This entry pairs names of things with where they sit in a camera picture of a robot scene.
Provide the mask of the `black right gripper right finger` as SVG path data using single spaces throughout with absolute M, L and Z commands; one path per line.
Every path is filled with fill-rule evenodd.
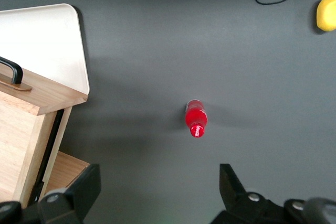
M 282 206 L 259 193 L 246 191 L 230 164 L 220 164 L 219 191 L 225 210 L 211 223 L 311 223 L 305 201 L 289 199 Z

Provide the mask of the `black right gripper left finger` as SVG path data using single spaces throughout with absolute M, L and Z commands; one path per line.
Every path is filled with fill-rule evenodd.
M 19 201 L 1 202 L 1 223 L 83 223 L 100 192 L 100 166 L 90 164 L 69 187 L 26 208 Z

